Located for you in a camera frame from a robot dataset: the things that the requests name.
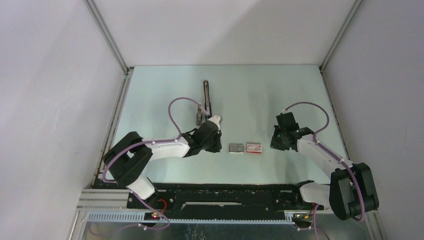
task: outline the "gray wall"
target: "gray wall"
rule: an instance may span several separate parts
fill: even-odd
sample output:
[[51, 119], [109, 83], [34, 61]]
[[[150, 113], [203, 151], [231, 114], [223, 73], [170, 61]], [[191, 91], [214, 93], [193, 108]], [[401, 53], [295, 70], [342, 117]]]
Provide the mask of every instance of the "gray wall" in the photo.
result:
[[372, 169], [389, 239], [423, 239], [424, 1], [366, 0], [326, 80], [353, 161]]
[[2, 0], [0, 36], [0, 239], [63, 240], [123, 73], [83, 0]]

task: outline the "red wire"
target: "red wire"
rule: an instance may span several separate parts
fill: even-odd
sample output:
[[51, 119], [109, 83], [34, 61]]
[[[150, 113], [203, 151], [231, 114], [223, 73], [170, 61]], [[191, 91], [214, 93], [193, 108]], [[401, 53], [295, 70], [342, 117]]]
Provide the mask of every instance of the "red wire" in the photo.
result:
[[165, 207], [163, 207], [163, 209], [162, 209], [162, 213], [164, 213], [165, 212], [165, 209], [167, 209], [167, 202], [165, 201], [165, 200], [163, 200], [162, 198], [161, 199], [159, 199], [159, 200], [157, 200], [158, 202], [163, 202], [164, 204], [165, 204]]

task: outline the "white panel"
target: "white panel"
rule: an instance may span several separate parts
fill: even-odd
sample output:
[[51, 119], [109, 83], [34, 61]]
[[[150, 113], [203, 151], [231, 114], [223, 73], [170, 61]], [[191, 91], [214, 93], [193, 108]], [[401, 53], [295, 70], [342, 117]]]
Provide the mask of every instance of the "white panel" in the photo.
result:
[[0, 239], [66, 239], [123, 74], [82, 0], [0, 3]]
[[[329, 183], [326, 174], [295, 151], [270, 148], [276, 116], [299, 101], [322, 105], [330, 114], [329, 127], [319, 138], [344, 156], [330, 103], [316, 65], [139, 66], [134, 69], [114, 142], [137, 131], [145, 139], [177, 135], [168, 104], [177, 97], [204, 99], [203, 80], [209, 81], [212, 113], [222, 115], [222, 151], [200, 152], [186, 158], [149, 162], [145, 171], [153, 182], [272, 184], [315, 180]], [[196, 128], [197, 106], [179, 100], [172, 114], [183, 132]], [[310, 105], [292, 109], [301, 126], [317, 130], [325, 115]], [[230, 143], [260, 143], [263, 153], [230, 154]]]
[[424, 1], [365, 1], [327, 68], [353, 161], [372, 170], [388, 239], [423, 239]]
[[138, 65], [320, 64], [354, 0], [97, 0]]

